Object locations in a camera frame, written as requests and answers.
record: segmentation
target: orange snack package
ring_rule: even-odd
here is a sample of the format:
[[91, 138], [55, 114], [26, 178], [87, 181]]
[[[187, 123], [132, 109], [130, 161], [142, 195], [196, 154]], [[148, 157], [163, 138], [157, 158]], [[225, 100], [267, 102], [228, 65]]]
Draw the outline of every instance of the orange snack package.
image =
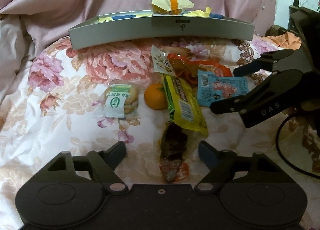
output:
[[180, 15], [195, 5], [190, 0], [152, 0], [153, 13]]
[[198, 85], [198, 70], [211, 71], [218, 77], [232, 77], [229, 68], [212, 60], [190, 61], [184, 56], [173, 53], [169, 53], [167, 58], [177, 77], [184, 78], [191, 85]]

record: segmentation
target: snack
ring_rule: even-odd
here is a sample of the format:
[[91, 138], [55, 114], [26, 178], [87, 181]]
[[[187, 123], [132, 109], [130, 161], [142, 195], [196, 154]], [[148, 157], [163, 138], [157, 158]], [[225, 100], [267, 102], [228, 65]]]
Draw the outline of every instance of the snack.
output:
[[167, 53], [162, 52], [156, 46], [152, 45], [151, 57], [155, 72], [176, 76], [170, 62], [168, 61], [167, 56]]
[[195, 5], [190, 0], [152, 0], [153, 13], [180, 15]]
[[167, 98], [162, 84], [151, 84], [144, 93], [144, 101], [154, 110], [163, 110], [168, 107]]
[[107, 118], [125, 118], [137, 116], [139, 87], [124, 82], [113, 81], [101, 96], [102, 116]]
[[211, 10], [212, 10], [212, 9], [207, 6], [207, 8], [205, 9], [205, 12], [202, 11], [202, 10], [195, 10], [195, 11], [190, 12], [190, 13], [185, 13], [185, 14], [183, 14], [183, 16], [210, 17]]
[[208, 136], [208, 128], [191, 86], [182, 78], [166, 75], [164, 89], [170, 120], [176, 125]]
[[182, 155], [187, 149], [188, 136], [182, 128], [170, 123], [161, 139], [160, 171], [167, 182], [174, 182], [179, 167], [183, 162]]
[[221, 78], [212, 72], [198, 71], [197, 100], [201, 106], [209, 107], [212, 102], [248, 92], [248, 81], [245, 77]]
[[232, 77], [232, 72], [229, 68], [212, 60], [190, 61], [184, 56], [173, 53], [167, 54], [167, 59], [176, 76], [184, 78], [192, 85], [198, 84], [198, 70], [210, 71], [218, 77]]

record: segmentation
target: yellow wrapper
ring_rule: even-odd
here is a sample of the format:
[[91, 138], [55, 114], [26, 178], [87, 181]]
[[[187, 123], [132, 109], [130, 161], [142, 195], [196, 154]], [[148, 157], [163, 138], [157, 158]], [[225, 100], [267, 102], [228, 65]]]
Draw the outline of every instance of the yellow wrapper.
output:
[[185, 13], [183, 14], [183, 16], [202, 16], [202, 17], [210, 17], [210, 13], [211, 13], [211, 8], [207, 6], [207, 8], [205, 9], [205, 12], [202, 10], [196, 10], [190, 13]]
[[195, 5], [190, 0], [152, 0], [153, 12], [160, 14], [181, 14], [184, 9]]
[[105, 22], [105, 21], [113, 21], [113, 18], [112, 17], [99, 18], [99, 22]]
[[166, 75], [164, 90], [170, 120], [178, 126], [208, 136], [208, 128], [192, 88], [182, 78]]

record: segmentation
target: metal tray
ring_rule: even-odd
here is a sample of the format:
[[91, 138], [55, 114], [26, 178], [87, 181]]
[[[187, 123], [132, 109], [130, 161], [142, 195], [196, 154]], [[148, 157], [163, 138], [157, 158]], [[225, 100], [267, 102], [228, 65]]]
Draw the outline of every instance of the metal tray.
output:
[[210, 17], [135, 11], [99, 15], [69, 30], [74, 49], [140, 38], [200, 36], [252, 40], [254, 25], [218, 14]]

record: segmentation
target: packaged pastry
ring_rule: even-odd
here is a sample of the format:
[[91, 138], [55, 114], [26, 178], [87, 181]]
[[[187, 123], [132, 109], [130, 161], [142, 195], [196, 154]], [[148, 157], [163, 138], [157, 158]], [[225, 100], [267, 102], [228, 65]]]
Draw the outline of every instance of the packaged pastry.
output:
[[218, 77], [232, 77], [229, 68], [212, 60], [190, 61], [182, 55], [169, 53], [167, 59], [177, 77], [182, 77], [191, 85], [198, 85], [198, 70], [210, 71]]
[[245, 77], [217, 77], [212, 72], [198, 71], [199, 105], [209, 107], [212, 102], [246, 95], [249, 92]]
[[164, 90], [170, 120], [181, 128], [208, 136], [208, 128], [192, 88], [184, 79], [165, 75]]
[[113, 81], [101, 96], [102, 116], [137, 117], [140, 87], [126, 81]]
[[153, 13], [180, 15], [195, 5], [190, 0], [152, 0]]

